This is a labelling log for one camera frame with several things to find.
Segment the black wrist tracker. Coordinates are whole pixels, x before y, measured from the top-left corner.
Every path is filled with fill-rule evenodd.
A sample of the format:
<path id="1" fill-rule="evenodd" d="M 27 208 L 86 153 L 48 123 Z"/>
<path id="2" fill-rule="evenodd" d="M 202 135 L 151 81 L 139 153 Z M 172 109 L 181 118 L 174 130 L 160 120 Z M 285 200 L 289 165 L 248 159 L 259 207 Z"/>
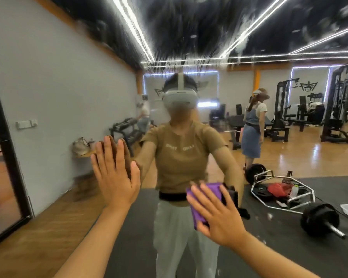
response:
<path id="1" fill-rule="evenodd" d="M 239 203 L 238 203 L 238 192 L 235 190 L 235 188 L 233 186 L 226 186 L 225 183 L 223 183 L 225 188 L 227 189 L 236 209 L 238 210 L 239 209 Z"/>

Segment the black door frame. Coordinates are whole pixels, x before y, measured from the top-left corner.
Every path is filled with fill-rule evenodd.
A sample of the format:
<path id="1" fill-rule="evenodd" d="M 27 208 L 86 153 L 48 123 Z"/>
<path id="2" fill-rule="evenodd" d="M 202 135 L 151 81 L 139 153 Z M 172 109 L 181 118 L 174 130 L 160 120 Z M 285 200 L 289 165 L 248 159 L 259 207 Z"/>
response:
<path id="1" fill-rule="evenodd" d="M 0 243 L 33 218 L 0 101 Z"/>

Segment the grey bag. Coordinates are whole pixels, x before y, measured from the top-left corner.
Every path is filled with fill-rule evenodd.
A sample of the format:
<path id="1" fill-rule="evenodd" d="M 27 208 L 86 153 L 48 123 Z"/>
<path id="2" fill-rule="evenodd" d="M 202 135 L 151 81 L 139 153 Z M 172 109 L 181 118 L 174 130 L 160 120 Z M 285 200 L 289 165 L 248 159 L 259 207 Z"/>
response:
<path id="1" fill-rule="evenodd" d="M 71 151 L 75 156 L 81 157 L 90 153 L 91 148 L 89 142 L 84 137 L 80 137 L 72 143 Z"/>

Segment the purple cloth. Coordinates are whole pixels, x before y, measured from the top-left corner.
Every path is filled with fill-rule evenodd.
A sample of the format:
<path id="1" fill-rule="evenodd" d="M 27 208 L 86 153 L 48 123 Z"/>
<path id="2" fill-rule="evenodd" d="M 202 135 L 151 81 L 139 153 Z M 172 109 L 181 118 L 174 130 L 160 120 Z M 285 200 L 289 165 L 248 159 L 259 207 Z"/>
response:
<path id="1" fill-rule="evenodd" d="M 220 190 L 221 183 L 206 183 L 206 186 L 215 194 L 215 196 L 223 203 L 223 205 L 226 205 L 226 200 Z M 190 188 L 187 189 L 187 196 L 188 195 L 197 200 L 196 196 L 193 194 Z M 192 204 L 190 204 L 190 208 L 195 230 L 197 230 L 198 222 L 202 222 L 205 226 L 209 227 L 208 222 L 197 210 L 195 210 Z"/>

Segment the loose black weight plate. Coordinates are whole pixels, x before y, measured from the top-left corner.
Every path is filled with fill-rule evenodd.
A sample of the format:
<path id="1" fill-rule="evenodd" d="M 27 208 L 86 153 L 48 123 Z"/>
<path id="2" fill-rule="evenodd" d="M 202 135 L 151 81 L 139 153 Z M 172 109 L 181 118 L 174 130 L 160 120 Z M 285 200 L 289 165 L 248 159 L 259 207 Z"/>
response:
<path id="1" fill-rule="evenodd" d="M 264 202 L 274 201 L 275 197 L 268 191 L 268 186 L 257 184 L 251 189 L 251 193 Z"/>

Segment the large black multi gym machine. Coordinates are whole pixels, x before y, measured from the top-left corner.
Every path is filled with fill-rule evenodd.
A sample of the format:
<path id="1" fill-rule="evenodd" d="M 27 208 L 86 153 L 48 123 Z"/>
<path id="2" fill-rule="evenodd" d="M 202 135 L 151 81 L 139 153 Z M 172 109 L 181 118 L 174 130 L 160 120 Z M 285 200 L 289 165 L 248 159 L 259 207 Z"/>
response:
<path id="1" fill-rule="evenodd" d="M 348 131 L 344 131 L 348 113 L 348 64 L 332 71 L 328 87 L 320 141 L 348 144 Z"/>

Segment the red bag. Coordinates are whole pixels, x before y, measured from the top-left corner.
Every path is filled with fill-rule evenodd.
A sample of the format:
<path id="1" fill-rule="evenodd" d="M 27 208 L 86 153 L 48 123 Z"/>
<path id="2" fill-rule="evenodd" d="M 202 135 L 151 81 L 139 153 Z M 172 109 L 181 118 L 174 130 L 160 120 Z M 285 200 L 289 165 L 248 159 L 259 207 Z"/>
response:
<path id="1" fill-rule="evenodd" d="M 268 185 L 267 191 L 276 198 L 289 197 L 293 187 L 293 184 L 275 182 Z"/>

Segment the person's left hand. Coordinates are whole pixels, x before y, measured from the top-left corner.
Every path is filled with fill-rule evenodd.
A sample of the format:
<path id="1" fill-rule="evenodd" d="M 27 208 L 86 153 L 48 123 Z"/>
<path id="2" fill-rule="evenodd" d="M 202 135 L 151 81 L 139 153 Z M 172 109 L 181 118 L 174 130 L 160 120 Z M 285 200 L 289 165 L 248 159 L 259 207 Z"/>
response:
<path id="1" fill-rule="evenodd" d="M 100 172 L 93 155 L 91 155 L 92 168 L 106 207 L 132 205 L 138 196 L 139 190 L 131 187 L 131 181 L 126 176 L 124 168 L 117 165 L 116 172 L 108 174 L 104 164 L 102 164 L 102 172 Z"/>

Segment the person's right hand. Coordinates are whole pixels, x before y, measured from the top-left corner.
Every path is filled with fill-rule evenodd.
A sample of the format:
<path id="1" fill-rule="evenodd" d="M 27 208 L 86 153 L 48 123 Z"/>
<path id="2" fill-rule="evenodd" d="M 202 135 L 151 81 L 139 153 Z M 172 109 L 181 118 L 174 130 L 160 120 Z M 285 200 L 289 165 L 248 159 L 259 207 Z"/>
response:
<path id="1" fill-rule="evenodd" d="M 199 224 L 197 231 L 218 245 L 227 248 L 229 248 L 228 242 L 232 236 L 238 237 L 241 233 L 247 232 L 241 216 L 224 185 L 220 186 L 220 190 L 226 200 L 226 205 L 223 205 L 205 183 L 197 185 L 192 182 L 190 189 L 197 200 L 188 195 L 187 201 L 209 223 L 209 229 Z"/>

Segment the white headset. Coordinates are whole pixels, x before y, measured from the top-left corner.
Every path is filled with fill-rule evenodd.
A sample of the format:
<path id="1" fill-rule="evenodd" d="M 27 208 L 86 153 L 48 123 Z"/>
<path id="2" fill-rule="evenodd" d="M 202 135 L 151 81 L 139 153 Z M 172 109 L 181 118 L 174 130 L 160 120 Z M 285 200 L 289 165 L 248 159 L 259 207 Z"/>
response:
<path id="1" fill-rule="evenodd" d="M 165 81 L 161 96 L 167 110 L 194 109 L 199 102 L 195 79 L 182 72 L 173 74 Z"/>

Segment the white wall switch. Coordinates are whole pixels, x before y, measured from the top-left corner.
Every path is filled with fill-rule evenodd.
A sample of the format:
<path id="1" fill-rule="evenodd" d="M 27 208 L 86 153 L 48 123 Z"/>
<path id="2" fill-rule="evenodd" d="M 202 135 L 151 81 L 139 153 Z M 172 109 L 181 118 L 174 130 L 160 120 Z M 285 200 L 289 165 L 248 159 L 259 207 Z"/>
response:
<path id="1" fill-rule="evenodd" d="M 30 129 L 38 126 L 38 121 L 36 119 L 26 120 L 26 121 L 17 121 L 15 123 L 18 130 Z"/>

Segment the black seated exercise machine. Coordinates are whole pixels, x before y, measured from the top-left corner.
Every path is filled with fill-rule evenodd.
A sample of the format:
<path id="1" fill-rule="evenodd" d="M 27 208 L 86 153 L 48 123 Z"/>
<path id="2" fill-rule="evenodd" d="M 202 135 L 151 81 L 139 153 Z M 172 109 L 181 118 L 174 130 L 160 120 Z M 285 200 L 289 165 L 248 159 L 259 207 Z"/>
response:
<path id="1" fill-rule="evenodd" d="M 305 126 L 308 126 L 310 124 L 307 121 L 307 116 L 308 116 L 307 104 L 309 102 L 324 103 L 324 93 L 310 93 L 307 96 L 299 96 L 299 104 L 297 105 L 297 113 L 286 115 L 288 117 L 287 126 L 297 125 L 299 126 L 300 132 L 304 131 Z"/>

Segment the ceiling light strip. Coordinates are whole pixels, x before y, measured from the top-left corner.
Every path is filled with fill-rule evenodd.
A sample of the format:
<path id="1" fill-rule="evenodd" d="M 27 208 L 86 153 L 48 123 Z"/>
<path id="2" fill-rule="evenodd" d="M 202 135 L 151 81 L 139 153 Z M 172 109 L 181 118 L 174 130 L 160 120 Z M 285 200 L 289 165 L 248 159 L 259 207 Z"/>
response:
<path id="1" fill-rule="evenodd" d="M 241 25 L 241 32 L 238 34 L 237 38 L 229 44 L 227 49 L 225 49 L 219 58 L 226 58 L 234 49 L 243 43 L 246 43 L 248 37 L 256 31 L 264 22 L 266 22 L 279 8 L 281 8 L 289 0 L 273 0 L 259 15 L 252 21 L 246 22 L 246 24 Z"/>
<path id="2" fill-rule="evenodd" d="M 249 55 L 234 56 L 226 58 L 188 59 L 188 60 L 162 60 L 142 61 L 140 64 L 145 69 L 172 68 L 172 67 L 201 67 L 201 66 L 223 66 L 256 63 L 278 63 L 292 61 L 312 60 L 347 60 L 348 50 L 344 51 L 314 51 L 297 54 L 271 54 L 271 55 Z"/>
<path id="3" fill-rule="evenodd" d="M 149 43 L 146 40 L 145 33 L 142 31 L 138 18 L 131 7 L 131 2 L 129 0 L 111 0 L 120 14 L 120 19 L 123 20 L 124 25 L 130 31 L 135 43 L 139 46 L 139 51 L 143 55 L 146 62 L 155 61 L 152 50 Z"/>
<path id="4" fill-rule="evenodd" d="M 339 32 L 335 32 L 334 34 L 332 34 L 332 35 L 330 35 L 330 36 L 321 38 L 321 39 L 319 39 L 319 40 L 317 40 L 317 41 L 314 41 L 314 42 L 312 42 L 312 43 L 310 43 L 310 44 L 308 44 L 308 45 L 306 45 L 306 46 L 303 46 L 303 47 L 301 47 L 301 48 L 299 48 L 299 49 L 296 49 L 296 50 L 294 50 L 294 51 L 288 53 L 288 55 L 295 55 L 295 54 L 297 54 L 297 53 L 299 53 L 299 52 L 306 51 L 306 50 L 308 50 L 308 49 L 311 49 L 312 47 L 318 46 L 318 45 L 320 45 L 320 44 L 323 44 L 323 43 L 325 43 L 325 42 L 331 41 L 331 40 L 333 40 L 333 39 L 336 39 L 336 38 L 338 38 L 338 37 L 344 36 L 344 35 L 346 35 L 346 34 L 348 34 L 348 27 L 345 28 L 345 29 L 340 30 Z"/>

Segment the person's right forearm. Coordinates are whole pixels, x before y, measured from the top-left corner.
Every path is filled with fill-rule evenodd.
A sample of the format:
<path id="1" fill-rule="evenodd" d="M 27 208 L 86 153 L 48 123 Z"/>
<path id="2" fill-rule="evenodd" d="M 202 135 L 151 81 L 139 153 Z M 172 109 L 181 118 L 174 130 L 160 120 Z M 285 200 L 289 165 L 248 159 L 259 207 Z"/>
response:
<path id="1" fill-rule="evenodd" d="M 261 278 L 321 278 L 289 260 L 248 232 L 232 236 L 228 247 L 236 252 Z"/>

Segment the silver hex trap bar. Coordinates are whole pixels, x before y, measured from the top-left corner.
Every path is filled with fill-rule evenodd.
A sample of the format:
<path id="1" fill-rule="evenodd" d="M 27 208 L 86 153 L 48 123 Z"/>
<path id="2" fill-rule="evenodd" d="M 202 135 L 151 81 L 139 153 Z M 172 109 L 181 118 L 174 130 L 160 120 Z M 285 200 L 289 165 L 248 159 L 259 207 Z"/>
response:
<path id="1" fill-rule="evenodd" d="M 251 185 L 251 189 L 254 188 L 254 186 L 257 184 L 264 184 L 264 185 L 268 186 L 270 183 L 275 183 L 275 182 L 282 183 L 282 179 L 284 177 L 286 177 L 286 176 L 275 175 L 273 170 L 267 170 L 264 173 L 260 173 L 260 174 L 255 175 L 255 182 L 253 185 Z M 312 189 L 308 185 L 302 183 L 301 181 L 299 181 L 293 177 L 289 177 L 289 178 L 292 180 L 293 185 L 297 185 L 299 187 L 298 195 L 295 198 L 290 199 L 289 197 L 280 197 L 280 198 L 275 197 L 274 201 L 264 202 L 264 201 L 260 200 L 258 197 L 255 197 L 255 195 L 253 195 L 252 193 L 251 193 L 251 195 L 256 200 L 258 200 L 262 205 L 264 205 L 265 207 L 267 207 L 269 209 L 284 211 L 287 213 L 300 215 L 300 216 L 302 216 L 302 213 L 308 204 L 310 204 L 312 202 L 313 203 L 316 203 L 316 202 L 317 203 L 324 203 L 322 201 L 321 202 L 316 201 L 316 194 L 315 194 L 314 189 Z M 333 231 L 330 234 L 335 234 L 336 236 L 338 236 L 341 239 L 346 238 L 346 234 L 344 234 L 342 231 L 340 231 L 339 228 L 336 229 L 333 226 L 330 226 L 330 227 Z"/>

